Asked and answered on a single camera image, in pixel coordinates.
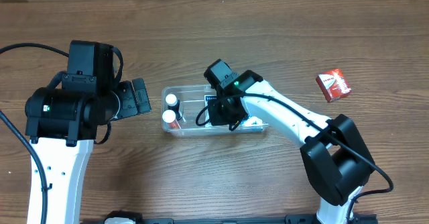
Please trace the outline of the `white Hansaplast plaster box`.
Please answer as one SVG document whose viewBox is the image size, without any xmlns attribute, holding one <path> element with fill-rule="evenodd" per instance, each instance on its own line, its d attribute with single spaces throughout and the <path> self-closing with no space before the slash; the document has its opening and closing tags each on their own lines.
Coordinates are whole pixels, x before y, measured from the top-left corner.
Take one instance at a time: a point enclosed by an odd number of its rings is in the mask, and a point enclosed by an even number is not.
<svg viewBox="0 0 429 224">
<path fill-rule="evenodd" d="M 216 100 L 216 99 L 217 99 L 216 95 L 205 95 L 204 96 L 204 104 L 207 106 L 209 101 Z"/>
</svg>

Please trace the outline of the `blue yellow VapoDrops box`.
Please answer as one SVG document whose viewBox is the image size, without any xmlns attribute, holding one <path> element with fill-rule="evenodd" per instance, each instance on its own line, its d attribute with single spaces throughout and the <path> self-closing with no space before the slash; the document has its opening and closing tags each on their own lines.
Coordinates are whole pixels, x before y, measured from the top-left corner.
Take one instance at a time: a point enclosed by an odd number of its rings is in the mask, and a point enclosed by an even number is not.
<svg viewBox="0 0 429 224">
<path fill-rule="evenodd" d="M 259 127 L 262 125 L 265 125 L 265 123 L 261 119 L 251 115 L 246 116 L 240 123 L 241 127 Z"/>
</svg>

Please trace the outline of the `orange tube white cap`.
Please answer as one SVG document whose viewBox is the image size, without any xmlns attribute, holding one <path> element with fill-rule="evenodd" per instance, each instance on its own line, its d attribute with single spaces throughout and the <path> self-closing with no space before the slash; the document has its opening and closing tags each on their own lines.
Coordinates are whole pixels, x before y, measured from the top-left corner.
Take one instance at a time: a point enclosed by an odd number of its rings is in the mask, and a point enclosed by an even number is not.
<svg viewBox="0 0 429 224">
<path fill-rule="evenodd" d="M 168 125 L 170 129 L 180 129 L 180 124 L 176 119 L 176 113 L 173 110 L 165 110 L 162 113 L 162 120 Z"/>
</svg>

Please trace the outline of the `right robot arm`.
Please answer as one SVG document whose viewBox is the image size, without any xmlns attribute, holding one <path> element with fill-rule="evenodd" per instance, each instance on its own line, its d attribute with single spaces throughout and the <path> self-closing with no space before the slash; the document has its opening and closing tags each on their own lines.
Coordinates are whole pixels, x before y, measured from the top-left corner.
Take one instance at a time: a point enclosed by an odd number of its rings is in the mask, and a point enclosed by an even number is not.
<svg viewBox="0 0 429 224">
<path fill-rule="evenodd" d="M 215 90 L 201 111 L 204 125 L 235 131 L 246 120 L 260 119 L 300 150 L 308 181 L 320 196 L 314 215 L 290 215 L 288 223 L 376 223 L 375 215 L 353 212 L 357 197 L 374 172 L 374 160 L 347 116 L 331 119 L 307 110 L 279 94 L 269 82 L 251 70 L 233 72 L 221 59 L 204 72 Z"/>
</svg>

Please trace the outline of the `black bottle white cap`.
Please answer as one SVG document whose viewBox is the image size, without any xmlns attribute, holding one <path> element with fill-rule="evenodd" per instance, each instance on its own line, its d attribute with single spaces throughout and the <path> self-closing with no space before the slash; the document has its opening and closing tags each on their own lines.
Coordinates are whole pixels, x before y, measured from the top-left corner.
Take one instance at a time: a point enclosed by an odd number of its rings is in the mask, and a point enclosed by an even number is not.
<svg viewBox="0 0 429 224">
<path fill-rule="evenodd" d="M 168 110 L 175 112 L 176 119 L 178 121 L 181 120 L 183 118 L 183 107 L 180 99 L 176 95 L 170 93 L 166 96 L 165 101 L 168 106 Z"/>
</svg>

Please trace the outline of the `red white carton box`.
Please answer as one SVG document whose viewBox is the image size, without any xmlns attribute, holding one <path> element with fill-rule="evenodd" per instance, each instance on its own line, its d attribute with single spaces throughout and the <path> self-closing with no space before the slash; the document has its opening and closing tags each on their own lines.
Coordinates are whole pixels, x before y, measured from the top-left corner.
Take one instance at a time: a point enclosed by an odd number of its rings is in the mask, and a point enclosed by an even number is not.
<svg viewBox="0 0 429 224">
<path fill-rule="evenodd" d="M 316 82 L 328 103 L 345 98 L 352 93 L 352 88 L 339 68 L 319 74 Z"/>
</svg>

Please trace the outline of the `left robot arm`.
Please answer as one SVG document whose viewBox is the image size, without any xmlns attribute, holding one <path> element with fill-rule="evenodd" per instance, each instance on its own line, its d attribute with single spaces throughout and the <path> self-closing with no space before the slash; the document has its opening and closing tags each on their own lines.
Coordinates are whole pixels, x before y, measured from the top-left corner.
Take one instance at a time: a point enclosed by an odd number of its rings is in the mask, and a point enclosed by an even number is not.
<svg viewBox="0 0 429 224">
<path fill-rule="evenodd" d="M 151 110 L 144 81 L 121 79 L 118 48 L 73 40 L 68 67 L 27 100 L 25 134 L 36 156 L 28 223 L 78 223 L 86 167 L 97 129 Z"/>
</svg>

